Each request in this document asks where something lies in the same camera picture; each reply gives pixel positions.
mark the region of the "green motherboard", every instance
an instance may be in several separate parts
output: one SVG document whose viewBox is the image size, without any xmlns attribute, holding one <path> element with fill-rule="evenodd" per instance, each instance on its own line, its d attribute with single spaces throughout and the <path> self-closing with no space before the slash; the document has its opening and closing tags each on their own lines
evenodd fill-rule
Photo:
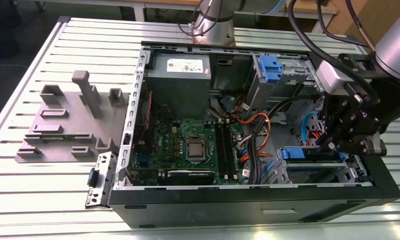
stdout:
<svg viewBox="0 0 400 240">
<path fill-rule="evenodd" d="M 132 182 L 139 186 L 156 186 L 160 171 L 189 170 L 215 172 L 214 185 L 245 184 L 234 147 L 237 138 L 242 135 L 242 126 L 238 123 L 227 125 L 235 174 L 223 176 L 219 166 L 217 124 L 219 123 L 215 121 L 203 120 L 158 120 L 152 151 L 150 154 L 138 153 L 138 166 L 128 169 Z"/>
</svg>

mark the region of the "blue plastic clip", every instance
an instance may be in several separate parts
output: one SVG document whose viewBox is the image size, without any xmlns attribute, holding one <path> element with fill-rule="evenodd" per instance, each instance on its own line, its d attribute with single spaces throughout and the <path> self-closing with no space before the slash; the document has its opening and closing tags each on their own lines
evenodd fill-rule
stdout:
<svg viewBox="0 0 400 240">
<path fill-rule="evenodd" d="M 259 65 L 266 75 L 266 82 L 279 82 L 283 76 L 283 65 L 279 63 L 278 58 L 275 56 L 262 55 L 259 56 Z"/>
</svg>

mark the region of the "expansion slot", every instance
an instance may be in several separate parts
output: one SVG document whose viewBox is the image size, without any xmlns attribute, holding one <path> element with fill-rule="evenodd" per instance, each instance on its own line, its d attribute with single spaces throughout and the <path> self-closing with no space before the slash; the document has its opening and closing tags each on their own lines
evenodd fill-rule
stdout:
<svg viewBox="0 0 400 240">
<path fill-rule="evenodd" d="M 215 124 L 215 142 L 217 142 L 217 152 L 218 152 L 218 169 L 219 177 L 229 179 L 229 167 L 226 158 L 226 146 L 225 146 L 225 136 L 223 136 L 223 124 Z"/>
</svg>

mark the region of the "floor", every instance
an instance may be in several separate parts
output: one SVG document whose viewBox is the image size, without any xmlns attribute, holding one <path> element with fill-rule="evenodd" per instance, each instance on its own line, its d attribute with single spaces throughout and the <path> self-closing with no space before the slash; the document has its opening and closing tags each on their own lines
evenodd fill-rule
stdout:
<svg viewBox="0 0 400 240">
<path fill-rule="evenodd" d="M 46 4 L 46 11 L 39 12 L 34 1 L 20 1 L 18 12 L 22 17 L 22 25 L 12 28 L 19 43 L 19 53 L 7 59 L 0 59 L 0 111 L 10 99 L 12 92 L 24 76 L 38 51 L 50 35 L 50 32 L 60 16 L 79 18 L 135 20 L 134 10 L 130 7 L 99 6 L 84 4 L 54 3 Z M 148 9 L 148 22 L 187 23 L 193 12 L 164 9 Z M 235 26 L 257 28 L 259 16 L 239 15 L 235 17 Z"/>
</svg>

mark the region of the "metal bracket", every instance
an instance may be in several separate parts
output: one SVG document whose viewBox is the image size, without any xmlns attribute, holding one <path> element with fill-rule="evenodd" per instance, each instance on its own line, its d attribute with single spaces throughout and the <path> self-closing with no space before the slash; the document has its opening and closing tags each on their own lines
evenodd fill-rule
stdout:
<svg viewBox="0 0 400 240">
<path fill-rule="evenodd" d="M 110 209 L 108 199 L 112 191 L 118 155 L 114 152 L 99 154 L 96 165 L 88 175 L 88 194 L 86 209 Z"/>
</svg>

